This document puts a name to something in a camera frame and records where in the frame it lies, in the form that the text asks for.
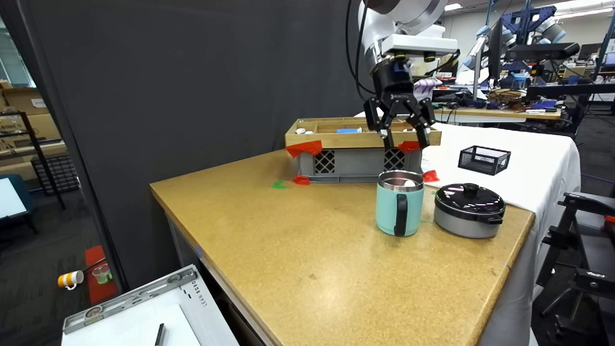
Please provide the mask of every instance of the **red object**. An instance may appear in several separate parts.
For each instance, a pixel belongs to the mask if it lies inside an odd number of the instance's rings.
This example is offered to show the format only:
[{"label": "red object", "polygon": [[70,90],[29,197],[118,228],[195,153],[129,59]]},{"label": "red object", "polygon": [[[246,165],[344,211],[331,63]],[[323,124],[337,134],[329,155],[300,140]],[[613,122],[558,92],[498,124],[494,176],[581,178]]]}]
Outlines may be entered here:
[{"label": "red object", "polygon": [[293,178],[293,182],[296,182],[296,184],[310,184],[310,178],[308,178],[306,174],[296,174],[296,176]]},{"label": "red object", "polygon": [[408,142],[408,140],[398,146],[398,149],[406,151],[406,153],[408,151],[417,151],[419,147],[421,147],[419,142]]},{"label": "red object", "polygon": [[97,276],[93,274],[93,270],[100,263],[106,263],[106,255],[104,255],[102,245],[93,245],[93,247],[85,249],[85,265],[87,265],[85,280],[89,286],[91,303],[100,303],[104,299],[118,295],[116,280],[110,280],[106,284],[97,282]]},{"label": "red object", "polygon": [[321,140],[312,140],[312,142],[302,142],[302,144],[294,144],[294,146],[287,146],[287,151],[296,157],[300,153],[312,153],[318,155],[323,151],[323,142]]},{"label": "red object", "polygon": [[425,182],[435,182],[435,180],[441,180],[441,178],[439,178],[439,172],[435,169],[431,169],[431,171],[423,172],[423,180]]}]

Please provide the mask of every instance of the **gray curtain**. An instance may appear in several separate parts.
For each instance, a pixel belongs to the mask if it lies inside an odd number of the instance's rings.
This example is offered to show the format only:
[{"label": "gray curtain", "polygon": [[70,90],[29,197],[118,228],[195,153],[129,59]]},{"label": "gray curtain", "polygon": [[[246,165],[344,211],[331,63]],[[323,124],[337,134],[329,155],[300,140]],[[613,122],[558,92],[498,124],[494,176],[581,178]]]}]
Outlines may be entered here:
[{"label": "gray curtain", "polygon": [[[2,1],[123,288],[177,267],[150,182],[279,149],[296,117],[362,109],[346,1]],[[350,32],[354,46],[356,9]]]}]

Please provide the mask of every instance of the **cup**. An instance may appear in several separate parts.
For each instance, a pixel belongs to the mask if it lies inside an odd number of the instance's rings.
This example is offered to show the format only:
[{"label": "cup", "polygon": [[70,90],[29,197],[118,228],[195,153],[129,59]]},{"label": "cup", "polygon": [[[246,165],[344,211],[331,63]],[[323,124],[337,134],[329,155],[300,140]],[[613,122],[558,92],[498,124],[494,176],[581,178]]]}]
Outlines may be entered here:
[{"label": "cup", "polygon": [[97,278],[98,284],[108,284],[112,280],[112,270],[110,265],[106,261],[102,261],[100,265],[97,265],[93,269],[93,274]]},{"label": "cup", "polygon": [[377,182],[377,226],[392,236],[412,236],[423,215],[423,174],[389,169]]},{"label": "cup", "polygon": [[58,288],[75,290],[85,280],[83,270],[70,270],[58,276]]}]

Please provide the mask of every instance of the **black basket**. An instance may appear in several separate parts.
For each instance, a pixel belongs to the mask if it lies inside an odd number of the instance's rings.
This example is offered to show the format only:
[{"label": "black basket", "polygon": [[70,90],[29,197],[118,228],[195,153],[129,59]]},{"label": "black basket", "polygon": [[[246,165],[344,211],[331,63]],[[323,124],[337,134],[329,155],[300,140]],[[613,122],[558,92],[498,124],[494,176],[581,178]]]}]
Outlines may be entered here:
[{"label": "black basket", "polygon": [[[58,192],[79,190],[77,171],[75,171],[75,165],[70,155],[47,155],[47,161],[48,161],[50,171],[54,174]],[[41,159],[37,157],[31,163],[33,163],[33,169],[39,176],[43,192],[52,196],[54,188],[52,188],[52,182],[50,182]]]},{"label": "black basket", "polygon": [[460,167],[498,174],[512,161],[512,151],[489,147],[489,146],[469,146],[460,151]]}]

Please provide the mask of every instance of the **desk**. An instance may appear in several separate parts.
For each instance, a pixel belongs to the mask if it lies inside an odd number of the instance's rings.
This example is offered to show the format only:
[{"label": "desk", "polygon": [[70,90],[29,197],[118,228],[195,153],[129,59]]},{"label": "desk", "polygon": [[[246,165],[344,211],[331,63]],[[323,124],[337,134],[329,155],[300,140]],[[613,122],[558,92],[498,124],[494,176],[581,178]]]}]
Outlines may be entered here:
[{"label": "desk", "polygon": [[435,188],[412,238],[377,230],[375,184],[293,178],[285,151],[154,182],[246,319],[277,344],[477,344],[533,213],[510,205],[496,238],[433,222]]},{"label": "desk", "polygon": [[435,117],[437,121],[442,121],[442,122],[525,122],[529,119],[560,121],[562,109],[537,113],[537,111],[458,107],[458,109],[437,109]]}]

